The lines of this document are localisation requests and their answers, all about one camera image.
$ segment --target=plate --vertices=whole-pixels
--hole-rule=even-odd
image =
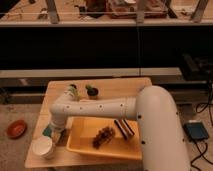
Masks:
[[[15,139],[23,135],[27,128],[27,124],[24,120],[14,121],[7,128],[7,136],[9,138]]]
[[[73,119],[67,149],[81,154],[141,160],[137,122],[128,121],[128,124],[135,135],[126,141],[114,124],[114,119],[76,117]],[[99,130],[107,126],[114,128],[115,137],[110,142],[102,144],[99,149],[94,148],[92,144],[94,137]]]

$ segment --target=dark object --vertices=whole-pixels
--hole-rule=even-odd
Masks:
[[[202,122],[186,123],[183,128],[189,141],[202,141],[209,138],[209,134]]]
[[[77,89],[77,86],[75,84],[70,84],[70,86],[74,87],[75,89]]]
[[[129,126],[129,124],[125,119],[115,119],[114,123],[120,130],[125,140],[129,140],[131,137],[135,135],[134,131],[131,129],[131,127]]]
[[[36,1],[35,0],[28,0],[30,4],[35,4]]]
[[[79,6],[78,9],[79,9],[80,15],[85,15],[86,8],[84,6]]]
[[[47,125],[47,127],[44,129],[43,133],[44,136],[50,137],[51,138],[51,134],[52,134],[52,130],[50,128],[49,125]]]
[[[98,18],[104,15],[106,11],[106,1],[105,0],[86,0],[87,15]]]
[[[196,156],[196,157],[194,157],[192,160],[191,160],[191,166],[193,167],[193,168],[195,168],[195,169],[197,169],[198,171],[202,171],[199,167],[197,167],[196,165],[194,165],[193,163],[196,161],[196,160],[198,160],[198,159],[200,159],[201,157],[204,159],[204,160],[206,160],[209,164],[213,164],[210,160],[208,160],[206,157],[205,157],[205,154],[206,154],[206,152],[208,151],[208,144],[207,144],[207,142],[204,142],[204,144],[205,144],[205,149],[203,150],[203,151],[201,151],[200,150],[200,148],[199,148],[199,146],[198,146],[198,143],[197,142],[194,142],[194,144],[196,145],[196,147],[197,147],[197,149],[198,149],[198,151],[199,151],[199,155],[198,156]]]
[[[86,89],[87,89],[87,94],[90,98],[92,98],[92,99],[97,98],[97,95],[99,93],[97,88],[92,87],[91,85],[87,84]]]
[[[180,69],[186,80],[213,80],[213,59],[210,56],[183,54]]]
[[[209,118],[210,118],[211,126],[213,127],[213,118],[212,118],[212,112],[211,112],[212,100],[213,100],[213,83],[211,81],[208,81],[207,82],[207,86],[208,86],[208,91],[207,91],[208,101],[207,102],[198,103],[196,105],[195,109],[196,109],[197,113],[201,113],[206,108],[208,108],[209,109],[208,113],[209,113]]]
[[[109,126],[103,128],[98,132],[93,139],[93,147],[99,148],[103,143],[108,143],[115,136],[115,130]]]
[[[19,138],[27,129],[27,124],[24,120],[17,120],[7,128],[7,136],[12,139]]]
[[[172,8],[168,7],[168,15],[170,18],[178,18]]]
[[[47,8],[42,8],[40,14],[38,15],[38,20],[46,20],[48,18]]]
[[[0,28],[0,37],[1,70],[177,67],[179,54],[182,52],[197,56],[203,53],[209,57],[213,55],[213,25],[147,26],[137,29],[123,25],[117,27],[67,27],[63,24],[60,27],[5,26]],[[8,40],[18,43],[11,45]],[[86,46],[84,50],[79,50],[82,40]],[[78,57],[73,60],[70,55]],[[55,76],[49,77],[48,80],[62,78],[70,79]],[[44,84],[40,81],[43,80],[41,78],[33,78],[30,83],[38,86],[35,82],[37,79],[39,85],[47,85],[46,82]]]
[[[0,18],[4,16],[13,6],[15,6],[20,0],[0,0]]]

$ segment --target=small bowl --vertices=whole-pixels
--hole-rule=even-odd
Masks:
[[[12,122],[7,128],[7,136],[12,139],[19,138],[27,129],[27,124],[24,120]]]
[[[35,155],[51,159],[54,157],[55,145],[50,137],[41,136],[33,142],[32,151]]]

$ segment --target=wooden table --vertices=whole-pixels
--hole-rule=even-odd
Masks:
[[[48,88],[41,107],[40,116],[38,118],[31,145],[25,161],[26,168],[41,168],[41,167],[59,167],[59,166],[74,166],[74,165],[94,165],[94,164],[112,164],[135,162],[127,159],[116,159],[109,157],[85,156],[78,153],[69,152],[66,149],[66,143],[70,130],[71,119],[66,125],[66,133],[62,137],[61,142],[57,145],[55,156],[52,159],[46,160],[40,158],[32,152],[32,143],[42,135],[43,130],[50,121],[50,105],[56,98],[70,85],[75,84],[78,87],[80,98],[88,98],[85,85],[91,84],[97,87],[100,91],[99,99],[130,97],[136,96],[137,93],[144,87],[151,85],[149,78],[114,78],[114,79],[99,79],[99,80],[70,80],[70,81],[52,81],[48,84]]]

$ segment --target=food item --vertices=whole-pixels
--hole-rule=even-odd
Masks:
[[[125,119],[115,119],[114,123],[121,131],[121,134],[125,140],[129,140],[131,137],[135,135],[134,131],[131,129],[131,127],[129,126],[129,124]]]
[[[76,101],[79,100],[78,90],[77,90],[77,86],[75,84],[69,85],[69,91],[74,96],[74,100],[76,100]]]
[[[98,89],[95,87],[92,87],[91,85],[87,84],[85,86],[85,88],[87,89],[87,95],[89,96],[90,99],[97,99],[98,98]]]
[[[115,130],[113,128],[109,126],[103,128],[93,139],[93,147],[99,149],[103,143],[109,143],[114,136]]]

